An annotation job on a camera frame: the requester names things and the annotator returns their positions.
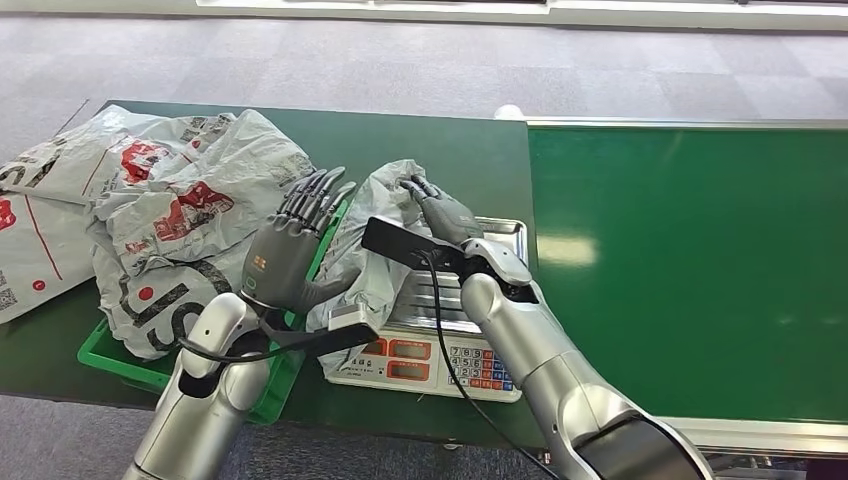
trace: white plastic bag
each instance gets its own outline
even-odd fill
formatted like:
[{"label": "white plastic bag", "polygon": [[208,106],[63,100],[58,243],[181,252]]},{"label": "white plastic bag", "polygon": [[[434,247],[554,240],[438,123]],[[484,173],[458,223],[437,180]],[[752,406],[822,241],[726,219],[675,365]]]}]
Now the white plastic bag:
[{"label": "white plastic bag", "polygon": [[[355,304],[367,307],[367,321],[375,330],[385,325],[410,269],[365,250],[361,240],[368,219],[375,215],[394,220],[413,232],[430,234],[430,229],[421,219],[418,204],[412,200],[409,191],[400,186],[401,180],[410,180],[413,174],[424,175],[424,169],[414,160],[388,163],[372,173],[356,192],[324,255],[316,281],[337,278],[346,271],[360,270],[361,273],[347,292],[309,312],[306,317],[308,331],[326,327],[332,310]],[[362,345],[320,357],[324,375],[345,366],[364,348]]]},{"label": "white plastic bag", "polygon": [[82,224],[80,205],[0,195],[0,323],[91,278]]},{"label": "white plastic bag", "polygon": [[234,246],[276,210],[280,185],[313,170],[300,147],[246,110],[193,162],[170,175],[153,170],[150,180],[95,200],[92,213],[135,276],[162,258],[190,262]]},{"label": "white plastic bag", "polygon": [[[0,323],[92,277],[92,242],[83,233],[83,205],[89,197],[124,185],[122,172],[138,160],[138,147],[121,150],[122,141],[152,142],[145,132],[162,129],[206,138],[218,118],[170,119],[111,106],[0,166]],[[188,128],[193,123],[208,128]],[[187,144],[179,136],[161,145],[152,143],[147,164],[156,163],[158,158],[150,152],[161,155],[162,145]]]},{"label": "white plastic bag", "polygon": [[131,277],[106,249],[94,250],[100,309],[112,335],[141,358],[158,358],[185,336],[203,307],[241,283],[253,235],[213,257],[177,262]]},{"label": "white plastic bag", "polygon": [[136,356],[167,353],[204,305],[240,285],[260,219],[276,211],[284,188],[315,170],[253,110],[219,133],[200,148],[193,137],[190,162],[180,163],[182,152],[162,157],[147,179],[101,195],[87,211],[100,308]]}]

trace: metal edge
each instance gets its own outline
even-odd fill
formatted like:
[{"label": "metal edge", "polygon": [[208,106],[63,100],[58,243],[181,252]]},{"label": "metal edge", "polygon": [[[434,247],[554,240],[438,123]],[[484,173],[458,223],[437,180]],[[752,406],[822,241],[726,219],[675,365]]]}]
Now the metal edge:
[{"label": "metal edge", "polygon": [[528,127],[848,130],[848,120],[695,120],[618,117],[524,117]]},{"label": "metal edge", "polygon": [[848,425],[661,417],[704,450],[848,458]]},{"label": "metal edge", "polygon": [[[494,225],[516,225],[518,227],[518,231],[516,232],[516,244],[518,247],[518,254],[521,261],[527,265],[527,262],[530,261],[530,247],[527,244],[527,224],[521,220],[514,220],[510,218],[495,218],[495,217],[483,217],[483,216],[475,216],[475,218],[483,223],[483,224],[494,224]],[[480,337],[480,328],[474,325],[470,320],[456,321],[456,320],[443,320],[442,321],[443,329],[446,332],[450,332],[451,334],[457,334],[460,336],[466,337]],[[386,322],[385,328],[393,328],[395,330],[404,330],[409,332],[418,332],[422,331],[432,331],[436,328],[435,320],[431,317],[409,317],[396,319],[389,317],[389,320]]]}]

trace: digital scale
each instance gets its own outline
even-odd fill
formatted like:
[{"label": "digital scale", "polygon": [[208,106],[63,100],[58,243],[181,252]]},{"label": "digital scale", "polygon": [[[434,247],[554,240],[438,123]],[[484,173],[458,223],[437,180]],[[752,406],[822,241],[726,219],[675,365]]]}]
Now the digital scale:
[{"label": "digital scale", "polygon": [[[527,227],[516,220],[477,217],[486,239],[502,243],[527,262]],[[454,371],[476,400],[515,402],[515,388],[500,359],[460,305],[456,274],[437,272],[442,330]],[[409,274],[395,308],[380,331],[347,367],[327,376],[332,383],[461,397],[442,358],[436,334],[433,281],[429,272]]]}]

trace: gray robotic hand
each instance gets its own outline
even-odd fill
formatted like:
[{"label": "gray robotic hand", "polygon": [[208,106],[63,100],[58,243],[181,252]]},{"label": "gray robotic hand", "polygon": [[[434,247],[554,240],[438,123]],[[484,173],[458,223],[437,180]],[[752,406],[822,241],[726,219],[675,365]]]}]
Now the gray robotic hand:
[{"label": "gray robotic hand", "polygon": [[469,238],[483,238],[483,229],[471,210],[421,175],[413,175],[411,181],[404,180],[400,185],[409,190],[421,206],[424,221],[435,238],[454,245],[460,245]]},{"label": "gray robotic hand", "polygon": [[304,315],[350,288],[358,272],[321,284],[306,279],[333,215],[356,187],[348,182],[333,191],[344,171],[318,170],[296,182],[277,213],[264,219],[245,258],[243,297],[261,307]]}]

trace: robotic arm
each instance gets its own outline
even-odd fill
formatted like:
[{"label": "robotic arm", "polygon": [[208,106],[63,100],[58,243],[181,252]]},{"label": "robotic arm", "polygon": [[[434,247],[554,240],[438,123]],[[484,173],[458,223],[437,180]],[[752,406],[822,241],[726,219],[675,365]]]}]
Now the robotic arm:
[{"label": "robotic arm", "polygon": [[268,352],[269,338],[279,350],[313,355],[376,340],[351,315],[331,318],[327,329],[313,333],[290,331],[283,320],[285,311],[306,314],[356,278],[353,272],[320,285],[306,279],[334,213],[356,186],[331,193],[343,174],[340,167],[301,180],[264,220],[245,259],[241,291],[215,297],[180,339],[184,348],[124,480],[216,478],[267,386],[277,352]]},{"label": "robotic arm", "polygon": [[545,303],[524,263],[484,240],[467,207],[422,177],[405,182],[436,239],[369,220],[362,245],[422,269],[457,273],[462,309],[524,392],[557,475],[569,480],[708,480],[709,464],[687,439],[607,383]]}]

